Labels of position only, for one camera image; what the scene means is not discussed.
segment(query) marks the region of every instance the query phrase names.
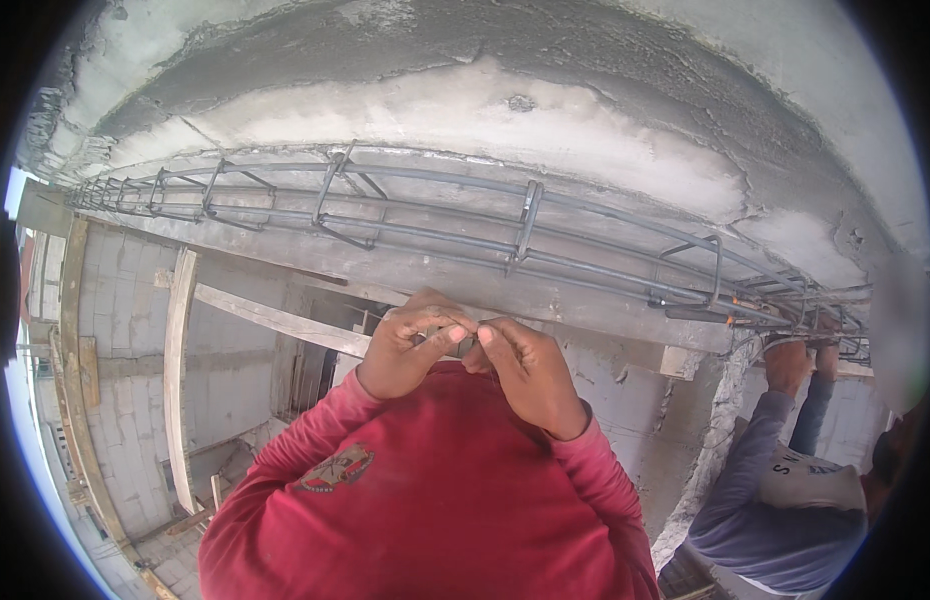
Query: sky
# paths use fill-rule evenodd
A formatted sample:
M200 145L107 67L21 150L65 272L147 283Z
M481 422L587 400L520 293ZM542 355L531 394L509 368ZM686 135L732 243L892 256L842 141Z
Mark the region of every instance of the sky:
M33 174L28 174L20 169L13 168L9 176L8 191L5 195L5 211L13 219L18 215L19 203L22 201L22 191L26 185L26 179L38 179ZM27 344L26 332L19 322L18 339L19 344ZM22 457L28 466L28 470L35 482L41 499L44 501L51 519L58 526L65 542L71 547L79 562L85 567L91 579L98 584L99 589L106 597L111 600L121 600L112 592L108 583L102 579L99 570L96 569L88 552L78 540L72 524L69 522L65 507L62 505L62 498L55 489L55 483L51 476L50 466L46 460L45 450L43 449L42 437L39 434L39 422L37 411L35 410L34 393L32 386L29 385L28 359L21 351L17 353L15 360L10 361L5 366L5 383L8 386L8 398L12 408L12 424L15 427L15 437L18 439Z

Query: rebar cage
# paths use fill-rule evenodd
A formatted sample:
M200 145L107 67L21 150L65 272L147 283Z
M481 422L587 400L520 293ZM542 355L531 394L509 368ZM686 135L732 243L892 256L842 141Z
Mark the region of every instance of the rebar cage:
M160 168L156 174L124 179L111 176L88 180L71 191L67 203L81 210L103 210L111 213L175 219L200 224L206 221L240 228L244 231L261 233L269 229L293 230L307 235L332 238L343 244L374 252L376 248L411 253L414 255L456 261L476 267L491 269L509 277L521 273L545 281L562 282L607 292L642 301L648 306L663 310L671 319L723 323L734 328L746 328L758 332L783 333L804 336L810 339L837 337L842 347L841 357L858 364L868 364L867 331L862 323L848 314L846 307L861 304L862 298L848 298L847 294L867 292L867 286L827 290L811 281L807 276L792 268L781 271L767 268L749 258L728 249L719 235L699 237L662 222L602 205L587 199L548 191L540 181L530 180L526 186L489 178L432 171L417 168L357 164L350 158L355 141L344 152L336 152L328 162L266 162L260 164L235 164L222 158L213 167L194 168L183 171L167 171ZM324 173L318 189L279 187L265 177L277 172ZM226 174L241 174L250 185L236 186L222 183ZM361 188L348 194L330 193L336 177L346 174L357 175L374 196L365 194ZM389 198L372 177L410 178L488 190L502 195L518 196L523 199L518 214L511 217L492 216L480 212L439 206L423 201ZM207 178L207 182L196 177ZM200 201L169 202L171 194L194 194ZM259 195L267 198L267 206L220 203L222 196L235 194ZM281 196L295 196L313 202L311 210L289 210L276 207ZM336 214L333 206L348 203L380 206L382 211L376 220L362 219ZM561 227L536 223L536 216L544 204L554 204L566 210L592 213L614 219L655 234L672 238L681 245L661 253L649 252L625 246L618 241L598 239ZM487 239L473 235L450 232L437 228L386 220L389 208L420 211L436 218L453 217L481 223L494 223L514 232L511 241ZM346 234L335 228L367 231L367 237ZM454 248L471 248L492 251L493 258L475 257L458 251L436 250L415 246L413 243L395 243L378 239L380 232L399 234L402 239L440 240ZM651 277L633 272L611 269L553 252L543 251L531 245L533 234L570 241L578 245L600 248L631 259L639 259L653 267ZM699 248L714 254L713 268L675 259L679 253ZM729 280L723 276L723 265L736 263L754 272L754 276ZM692 281L700 282L703 289L691 285L675 285L660 277L662 270L681 274ZM599 276L603 282L582 275ZM819 329L819 309L830 314L841 323L841 332Z

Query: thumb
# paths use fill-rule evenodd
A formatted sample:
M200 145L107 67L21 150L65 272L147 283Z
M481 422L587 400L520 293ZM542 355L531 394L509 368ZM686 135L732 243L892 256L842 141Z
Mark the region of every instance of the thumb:
M439 329L408 351L408 360L427 371L439 358L445 356L456 344L465 339L468 329L459 324L449 325Z
M491 325L482 325L478 328L478 342L489 362L495 367L503 386L522 381L522 365L515 358L512 344L501 331Z

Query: hair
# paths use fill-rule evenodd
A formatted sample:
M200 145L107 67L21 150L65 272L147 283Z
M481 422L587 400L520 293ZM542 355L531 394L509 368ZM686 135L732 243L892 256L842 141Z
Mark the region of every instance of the hair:
M891 488L901 464L902 459L889 445L889 432L885 431L875 440L875 449L872 450L872 473L878 476L879 481L887 488Z

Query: finger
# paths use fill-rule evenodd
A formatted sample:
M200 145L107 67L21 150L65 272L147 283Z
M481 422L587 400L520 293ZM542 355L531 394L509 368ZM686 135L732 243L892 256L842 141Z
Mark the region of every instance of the finger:
M475 333L479 328L479 323L461 310L437 304L423 306L408 312L402 310L385 316L389 321L397 320L396 333L402 339L410 339L411 336L425 331L431 326L445 328L458 324L470 333Z
M492 326L508 340L508 343L515 347L521 357L521 365L526 364L526 358L532 358L535 355L535 346L541 341L543 334L535 331L531 327L526 327L517 320L508 317L496 317L489 320L483 320L484 324Z
M465 339L468 330L458 323L439 329L434 335L419 343L404 354L402 360L412 365L412 369L424 372L435 362L448 354L456 344Z
M442 294L435 288L431 288L429 286L424 286L414 294L411 294L411 297L405 302L402 308L419 308L428 305L448 306L457 309L461 308L457 303L448 299L445 294Z
M488 356L481 343L473 343L465 356L462 356L462 366L470 374L489 373L492 371L492 363L489 362Z
M519 385L525 380L525 373L515 356L515 350L501 330L494 325L483 324L478 328L478 342L498 372L498 379L503 388Z

